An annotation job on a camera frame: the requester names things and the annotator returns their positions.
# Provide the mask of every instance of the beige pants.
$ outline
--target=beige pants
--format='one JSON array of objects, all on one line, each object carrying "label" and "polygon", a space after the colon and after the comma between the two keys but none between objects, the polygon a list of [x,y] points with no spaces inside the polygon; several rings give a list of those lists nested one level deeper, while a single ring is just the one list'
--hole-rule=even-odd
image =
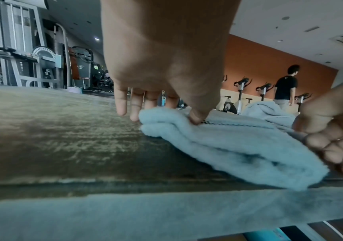
[{"label": "beige pants", "polygon": [[288,106],[289,106],[289,100],[273,100],[279,107],[281,108],[282,111],[287,111]]}]

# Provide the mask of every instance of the black hair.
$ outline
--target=black hair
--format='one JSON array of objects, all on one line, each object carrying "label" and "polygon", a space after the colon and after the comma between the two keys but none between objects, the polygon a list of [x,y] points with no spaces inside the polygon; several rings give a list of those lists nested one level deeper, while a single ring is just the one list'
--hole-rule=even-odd
[{"label": "black hair", "polygon": [[300,71],[300,66],[298,64],[294,64],[288,68],[288,74],[291,75],[297,71]]}]

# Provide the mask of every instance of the orange wall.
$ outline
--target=orange wall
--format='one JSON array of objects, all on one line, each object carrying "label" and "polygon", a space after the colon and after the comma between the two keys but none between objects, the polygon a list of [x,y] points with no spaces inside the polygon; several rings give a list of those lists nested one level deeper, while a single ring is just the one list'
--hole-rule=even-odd
[{"label": "orange wall", "polygon": [[[225,74],[228,80],[222,88],[237,91],[234,82],[244,76],[253,79],[243,93],[259,96],[256,87],[266,82],[275,84],[277,80],[287,75],[287,69],[293,64],[301,66],[296,76],[298,88],[296,95],[309,92],[313,97],[330,90],[338,70],[318,64],[234,35],[228,38]],[[267,92],[266,98],[273,99],[273,90]]]}]

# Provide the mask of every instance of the hand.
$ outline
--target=hand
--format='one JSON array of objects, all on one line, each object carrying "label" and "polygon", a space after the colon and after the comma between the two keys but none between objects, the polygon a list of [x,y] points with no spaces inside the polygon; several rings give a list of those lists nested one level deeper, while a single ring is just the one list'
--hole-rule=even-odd
[{"label": "hand", "polygon": [[303,104],[293,127],[308,133],[307,146],[343,172],[343,85]]},{"label": "hand", "polygon": [[165,91],[166,107],[176,108],[180,97],[192,108],[191,122],[201,123],[220,101],[225,46],[239,2],[101,0],[118,115],[127,112],[130,87],[132,121],[138,121],[143,101],[145,109],[156,107]]}]

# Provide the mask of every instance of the towel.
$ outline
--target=towel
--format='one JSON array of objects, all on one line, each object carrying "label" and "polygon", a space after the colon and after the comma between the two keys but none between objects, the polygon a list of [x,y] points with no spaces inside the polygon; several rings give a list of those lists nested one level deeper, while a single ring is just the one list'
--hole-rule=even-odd
[{"label": "towel", "polygon": [[255,184],[300,191],[328,173],[314,153],[271,123],[213,110],[201,125],[192,125],[187,114],[164,107],[142,110],[141,131]]},{"label": "towel", "polygon": [[293,131],[292,124],[296,118],[293,114],[282,111],[273,101],[259,101],[249,104],[241,115],[271,122],[284,131]]}]

